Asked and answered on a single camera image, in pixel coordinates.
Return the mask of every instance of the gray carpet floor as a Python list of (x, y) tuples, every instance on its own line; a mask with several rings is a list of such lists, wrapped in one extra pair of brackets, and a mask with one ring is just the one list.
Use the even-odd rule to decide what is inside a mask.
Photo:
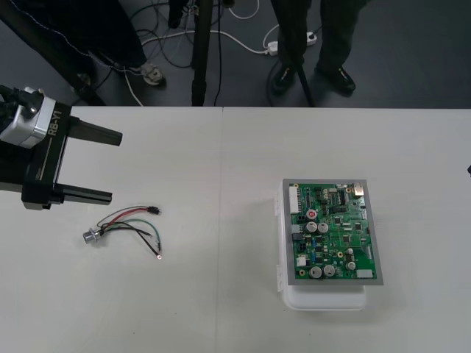
[[(131, 14), (149, 0), (122, 0)], [(233, 9), (248, 15), (255, 0), (237, 0)], [(167, 7), (161, 7), (164, 15)], [(305, 72), (319, 107), (374, 108), (470, 108), (471, 107), (471, 3), (450, 0), (373, 0), (362, 10), (355, 31), (353, 51), (345, 68), (357, 83), (351, 97), (333, 92), (314, 75), (322, 38), (308, 48)], [(133, 21), (135, 28), (152, 28), (155, 13), (143, 11)], [(252, 49), (261, 50), (264, 35), (276, 24), (269, 0), (261, 0), (259, 13), (250, 20), (234, 18), (224, 11), (222, 31), (238, 38)], [(320, 25), (319, 0), (314, 0), (308, 19), (309, 29)], [(167, 28), (163, 21), (159, 33)], [(275, 40), (276, 31), (269, 37)], [(219, 79), (217, 35), (211, 35), (208, 60), (208, 91), (205, 105), (213, 105)], [(146, 46), (147, 54), (157, 42)], [(67, 82), (35, 51), (0, 23), (0, 83), (10, 87), (43, 88), (46, 93), (70, 104), (77, 97)], [(191, 59), (191, 44), (182, 38), (169, 39), (167, 55), (181, 65)], [(218, 105), (225, 107), (266, 107), (266, 76), (276, 58), (253, 54), (229, 38), (222, 38), (223, 77)], [(159, 55), (153, 59), (168, 78), (165, 90), (147, 86), (139, 77), (130, 77), (136, 95), (146, 106), (191, 105), (191, 82), (194, 72), (169, 65)], [(99, 79), (107, 69), (98, 66)], [(98, 89), (107, 105), (133, 106), (135, 101), (126, 82), (117, 74)], [(279, 107), (306, 107), (300, 83), (282, 98), (274, 98)]]

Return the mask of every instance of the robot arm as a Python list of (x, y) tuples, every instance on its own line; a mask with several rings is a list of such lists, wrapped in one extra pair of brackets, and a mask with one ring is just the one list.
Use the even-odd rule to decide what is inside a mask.
[(122, 134), (85, 123), (40, 91), (0, 85), (0, 190), (21, 192), (31, 210), (64, 201), (111, 203), (111, 193), (58, 184), (68, 138), (119, 146)]

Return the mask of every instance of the green circuit board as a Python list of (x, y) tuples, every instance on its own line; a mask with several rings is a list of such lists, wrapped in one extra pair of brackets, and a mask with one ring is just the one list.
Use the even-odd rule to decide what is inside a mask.
[(299, 211), (291, 212), (295, 278), (376, 279), (363, 186), (290, 187)]

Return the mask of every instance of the capacitor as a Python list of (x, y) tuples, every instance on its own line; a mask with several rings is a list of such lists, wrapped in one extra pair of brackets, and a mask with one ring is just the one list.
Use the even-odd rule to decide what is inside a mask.
[(310, 233), (317, 231), (317, 224), (315, 222), (309, 222), (306, 224), (306, 230)]
[(327, 233), (329, 231), (329, 226), (327, 223), (319, 223), (317, 226), (317, 231), (322, 234)]
[(356, 268), (356, 264), (354, 262), (348, 263), (347, 268), (353, 271)]
[(306, 218), (313, 221), (317, 217), (317, 212), (315, 210), (308, 210), (306, 212)]
[(332, 265), (327, 265), (324, 267), (324, 275), (326, 277), (332, 277), (335, 273), (336, 269)]
[(309, 276), (312, 278), (321, 278), (322, 276), (322, 270), (320, 267), (313, 267), (311, 270), (309, 270)]

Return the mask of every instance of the white table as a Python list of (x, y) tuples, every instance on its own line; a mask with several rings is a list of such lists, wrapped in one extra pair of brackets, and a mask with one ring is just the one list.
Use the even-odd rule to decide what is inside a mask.
[[(124, 133), (70, 140), (60, 181), (109, 207), (23, 209), (1, 193), (2, 352), (468, 352), (471, 113), (77, 108)], [(385, 285), (356, 313), (276, 293), (281, 179), (367, 179)], [(156, 260), (132, 234), (81, 234), (130, 204), (163, 209)]]

